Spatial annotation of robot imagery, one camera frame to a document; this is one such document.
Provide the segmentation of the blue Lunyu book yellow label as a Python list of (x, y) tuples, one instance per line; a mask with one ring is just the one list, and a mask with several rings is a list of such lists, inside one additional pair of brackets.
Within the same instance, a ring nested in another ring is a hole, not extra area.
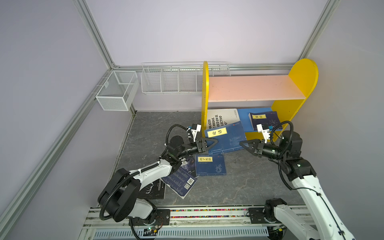
[(208, 154), (210, 156), (242, 150), (243, 147), (240, 145), (240, 142), (247, 140), (243, 125), (240, 121), (205, 130), (205, 137), (218, 141), (209, 149)]

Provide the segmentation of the white Spanish text book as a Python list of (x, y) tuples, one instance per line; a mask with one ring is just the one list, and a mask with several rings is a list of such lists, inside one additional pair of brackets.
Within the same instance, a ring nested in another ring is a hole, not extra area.
[(240, 121), (237, 109), (211, 109), (207, 113), (206, 130)]

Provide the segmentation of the navy Yijing book yellow label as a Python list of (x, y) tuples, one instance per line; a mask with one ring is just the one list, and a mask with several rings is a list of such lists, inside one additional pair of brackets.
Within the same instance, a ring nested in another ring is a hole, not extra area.
[(278, 117), (278, 113), (274, 111), (249, 113), (249, 118), (254, 131), (258, 130), (257, 125), (262, 125), (263, 129), (272, 130), (274, 127), (281, 123)]

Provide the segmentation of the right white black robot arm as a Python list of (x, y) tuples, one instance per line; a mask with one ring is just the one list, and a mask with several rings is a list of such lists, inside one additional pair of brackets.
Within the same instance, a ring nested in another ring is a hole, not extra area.
[(268, 223), (281, 223), (300, 240), (353, 240), (324, 193), (317, 173), (301, 157), (303, 140), (293, 131), (284, 131), (278, 145), (261, 140), (242, 141), (240, 145), (257, 157), (266, 157), (278, 165), (284, 185), (302, 197), (315, 226), (306, 224), (288, 204), (280, 199), (265, 202), (263, 215)]

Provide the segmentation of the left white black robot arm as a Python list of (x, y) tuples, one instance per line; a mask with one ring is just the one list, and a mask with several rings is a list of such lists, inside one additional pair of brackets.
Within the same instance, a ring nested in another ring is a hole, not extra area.
[(205, 153), (218, 142), (212, 138), (201, 138), (186, 144), (181, 136), (174, 136), (155, 163), (137, 170), (117, 170), (98, 197), (100, 220), (121, 222), (126, 218), (139, 218), (146, 224), (153, 223), (157, 207), (148, 200), (140, 199), (140, 190), (175, 173), (184, 157)]

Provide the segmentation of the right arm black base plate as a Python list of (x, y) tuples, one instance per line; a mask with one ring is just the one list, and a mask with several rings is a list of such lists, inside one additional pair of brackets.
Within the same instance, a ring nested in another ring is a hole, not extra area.
[(246, 216), (250, 218), (251, 224), (277, 224), (280, 223), (276, 219), (268, 219), (265, 209), (261, 207), (248, 208)]

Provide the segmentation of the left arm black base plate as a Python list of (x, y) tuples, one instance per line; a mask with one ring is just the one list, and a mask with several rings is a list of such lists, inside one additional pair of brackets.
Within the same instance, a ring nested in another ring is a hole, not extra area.
[(133, 226), (168, 226), (171, 220), (170, 209), (157, 209), (146, 219), (132, 218)]

